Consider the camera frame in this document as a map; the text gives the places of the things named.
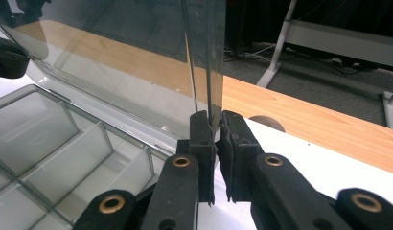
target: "wooden surface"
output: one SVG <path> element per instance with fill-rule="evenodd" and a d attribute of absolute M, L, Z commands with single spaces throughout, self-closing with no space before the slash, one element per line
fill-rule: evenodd
<path fill-rule="evenodd" d="M 57 22 L 39 23 L 40 28 L 27 25 L 17 30 L 172 90 L 192 94 L 189 77 L 178 76 L 188 70 L 183 62 Z M 166 75 L 173 77 L 173 80 L 159 79 L 161 70 L 165 70 Z M 206 80 L 200 79 L 198 82 L 203 88 Z M 393 129 L 229 77 L 223 79 L 223 109 L 235 111 L 247 118 L 255 115 L 271 117 L 280 122 L 288 134 L 393 173 Z"/>
<path fill-rule="evenodd" d="M 228 77 L 223 109 L 271 117 L 288 134 L 393 173 L 393 129 Z"/>

